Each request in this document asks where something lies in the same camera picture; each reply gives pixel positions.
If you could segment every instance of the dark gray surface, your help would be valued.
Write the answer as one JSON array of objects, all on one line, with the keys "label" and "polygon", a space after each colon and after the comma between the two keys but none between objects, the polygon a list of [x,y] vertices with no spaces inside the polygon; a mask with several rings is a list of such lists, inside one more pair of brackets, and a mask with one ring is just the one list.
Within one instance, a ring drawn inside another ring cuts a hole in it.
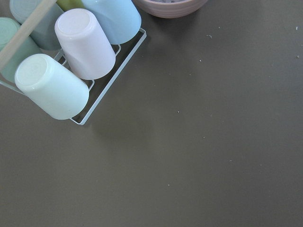
[{"label": "dark gray surface", "polygon": [[301,227],[302,12],[141,12],[148,38],[83,127],[1,88],[0,226]]}]

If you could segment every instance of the cup rack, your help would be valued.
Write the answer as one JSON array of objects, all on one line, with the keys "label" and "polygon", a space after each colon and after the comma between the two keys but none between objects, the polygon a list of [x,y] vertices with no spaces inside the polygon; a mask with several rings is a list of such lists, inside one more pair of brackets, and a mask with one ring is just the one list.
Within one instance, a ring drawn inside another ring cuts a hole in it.
[{"label": "cup rack", "polygon": [[[84,109],[76,116],[72,117],[71,120],[78,124],[84,125],[90,115],[93,113],[105,93],[114,83],[115,79],[119,76],[120,72],[129,62],[133,54],[138,50],[146,38],[146,31],[140,28],[137,35],[125,44],[113,45],[113,49],[116,53],[116,63],[113,69],[105,76],[96,80],[83,80],[89,87],[89,100]],[[54,57],[56,61],[69,69],[68,62],[64,56],[63,50],[60,50]],[[10,84],[0,79],[0,85],[3,85],[15,92],[23,94],[14,84]]]}]

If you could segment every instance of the wooden rod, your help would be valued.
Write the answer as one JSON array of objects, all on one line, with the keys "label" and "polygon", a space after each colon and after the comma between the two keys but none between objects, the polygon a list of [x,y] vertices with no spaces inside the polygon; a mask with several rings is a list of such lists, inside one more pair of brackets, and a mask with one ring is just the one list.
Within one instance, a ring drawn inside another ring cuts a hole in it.
[{"label": "wooden rod", "polygon": [[21,44],[27,39],[56,2],[57,0],[42,0],[32,14],[21,25],[20,29],[0,52],[0,70],[6,66]]}]

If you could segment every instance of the ceramic bowl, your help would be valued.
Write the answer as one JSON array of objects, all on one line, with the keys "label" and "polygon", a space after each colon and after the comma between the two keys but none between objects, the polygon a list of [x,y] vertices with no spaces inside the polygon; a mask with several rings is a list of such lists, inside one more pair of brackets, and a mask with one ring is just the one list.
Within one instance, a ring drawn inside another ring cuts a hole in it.
[{"label": "ceramic bowl", "polygon": [[132,0],[134,4],[145,12],[156,17],[176,18],[188,15],[201,8],[208,0],[183,0],[179,2],[163,3],[152,0]]}]

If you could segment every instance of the bowl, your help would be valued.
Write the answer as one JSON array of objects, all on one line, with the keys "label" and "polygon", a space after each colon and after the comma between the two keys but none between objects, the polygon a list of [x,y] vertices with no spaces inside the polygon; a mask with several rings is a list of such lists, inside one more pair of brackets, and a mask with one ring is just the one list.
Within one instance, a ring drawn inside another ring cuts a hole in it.
[{"label": "bowl", "polygon": [[162,18],[176,18],[188,15],[201,8],[208,0],[183,0],[179,2],[156,2],[152,0],[132,0],[145,12]]}]

